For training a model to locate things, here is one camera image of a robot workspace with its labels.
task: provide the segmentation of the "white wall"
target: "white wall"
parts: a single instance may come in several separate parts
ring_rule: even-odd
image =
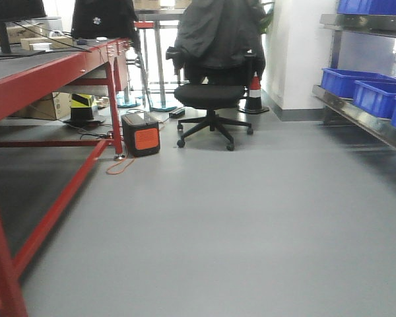
[[[283,109],[318,109],[312,95],[322,67],[329,65],[332,31],[322,28],[321,14],[334,13],[336,0],[276,0],[267,37],[266,91]]]
[[[63,31],[70,32],[75,0],[43,0],[44,8],[49,17],[61,17]]]

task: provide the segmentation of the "small black box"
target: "small black box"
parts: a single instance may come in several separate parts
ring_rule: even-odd
[[[158,121],[147,112],[125,114],[121,117],[123,138],[129,153],[142,157],[158,153],[160,131]]]

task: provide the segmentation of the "stainless steel shelf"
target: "stainless steel shelf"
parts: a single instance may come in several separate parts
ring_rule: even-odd
[[[313,87],[312,92],[330,109],[396,149],[396,128],[390,120],[377,118],[318,85]]]
[[[396,15],[321,15],[325,28],[396,38]]]

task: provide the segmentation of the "black bag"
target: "black bag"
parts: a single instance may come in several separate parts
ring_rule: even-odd
[[[132,0],[76,0],[72,19],[73,38],[130,38],[139,44]]]

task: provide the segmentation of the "red and white cone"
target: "red and white cone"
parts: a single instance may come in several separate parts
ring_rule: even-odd
[[[249,96],[246,98],[245,108],[241,108],[240,111],[246,112],[247,114],[260,114],[262,112],[269,111],[267,107],[263,107],[261,104],[261,85],[259,83],[257,72],[255,72],[252,77],[252,81],[249,86]]]

